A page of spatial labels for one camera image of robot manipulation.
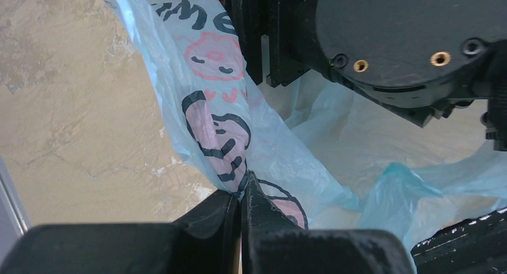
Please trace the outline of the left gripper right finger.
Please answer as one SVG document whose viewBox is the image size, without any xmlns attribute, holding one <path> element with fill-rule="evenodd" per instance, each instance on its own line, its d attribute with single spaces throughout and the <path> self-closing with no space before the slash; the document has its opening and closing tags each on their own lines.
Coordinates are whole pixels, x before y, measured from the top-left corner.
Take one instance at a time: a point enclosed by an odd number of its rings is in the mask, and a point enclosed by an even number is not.
<svg viewBox="0 0 507 274">
<path fill-rule="evenodd" d="M 306 214 L 289 191 L 251 181 L 242 202 L 242 272 L 287 273 L 290 251 L 284 234 L 306 227 Z"/>
</svg>

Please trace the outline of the blue printed plastic bag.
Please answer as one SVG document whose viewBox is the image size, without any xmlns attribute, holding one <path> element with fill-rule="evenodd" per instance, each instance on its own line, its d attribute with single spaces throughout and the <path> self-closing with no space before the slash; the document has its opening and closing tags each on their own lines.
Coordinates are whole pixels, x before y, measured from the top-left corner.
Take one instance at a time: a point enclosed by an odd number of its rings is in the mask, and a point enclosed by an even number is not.
<svg viewBox="0 0 507 274">
<path fill-rule="evenodd" d="M 174 150 L 240 199 L 272 182 L 309 230 L 380 229 L 411 250 L 506 208 L 506 153 L 460 110 L 427 129 L 315 71 L 256 84 L 220 0 L 103 0 L 141 53 Z"/>
</svg>

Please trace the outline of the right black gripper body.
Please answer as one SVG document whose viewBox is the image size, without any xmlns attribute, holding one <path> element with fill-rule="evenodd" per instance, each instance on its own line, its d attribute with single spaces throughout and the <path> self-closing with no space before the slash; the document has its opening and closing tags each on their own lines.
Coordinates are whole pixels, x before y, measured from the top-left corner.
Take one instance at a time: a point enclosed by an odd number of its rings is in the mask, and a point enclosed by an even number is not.
<svg viewBox="0 0 507 274">
<path fill-rule="evenodd" d="M 506 0 L 269 0 L 271 86 L 309 70 L 418 125 L 488 101 L 506 127 Z"/>
</svg>

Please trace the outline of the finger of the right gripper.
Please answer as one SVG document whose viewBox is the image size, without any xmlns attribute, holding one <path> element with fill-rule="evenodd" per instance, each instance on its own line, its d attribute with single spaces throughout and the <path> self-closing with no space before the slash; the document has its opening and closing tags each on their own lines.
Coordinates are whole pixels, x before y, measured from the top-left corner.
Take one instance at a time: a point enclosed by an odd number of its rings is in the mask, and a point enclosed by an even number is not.
<svg viewBox="0 0 507 274">
<path fill-rule="evenodd" d="M 259 0 L 225 0 L 246 60 L 246 70 L 256 84 L 263 81 Z"/>
</svg>

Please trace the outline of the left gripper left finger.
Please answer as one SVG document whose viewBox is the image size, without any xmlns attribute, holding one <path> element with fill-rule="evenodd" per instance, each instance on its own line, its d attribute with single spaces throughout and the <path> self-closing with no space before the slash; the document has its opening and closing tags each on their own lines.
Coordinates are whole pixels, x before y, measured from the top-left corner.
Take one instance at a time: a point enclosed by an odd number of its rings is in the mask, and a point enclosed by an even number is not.
<svg viewBox="0 0 507 274">
<path fill-rule="evenodd" d="M 174 221 L 175 273 L 239 273 L 241 203 L 217 190 Z"/>
</svg>

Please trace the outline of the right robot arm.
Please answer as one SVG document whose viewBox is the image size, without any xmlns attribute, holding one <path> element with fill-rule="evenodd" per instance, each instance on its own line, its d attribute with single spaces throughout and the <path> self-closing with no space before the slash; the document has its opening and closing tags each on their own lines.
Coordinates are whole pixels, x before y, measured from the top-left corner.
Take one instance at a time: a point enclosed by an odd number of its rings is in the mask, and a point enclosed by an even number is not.
<svg viewBox="0 0 507 274">
<path fill-rule="evenodd" d="M 308 71 L 424 127 L 476 100 L 506 150 L 506 0 L 220 0 L 254 82 Z"/>
</svg>

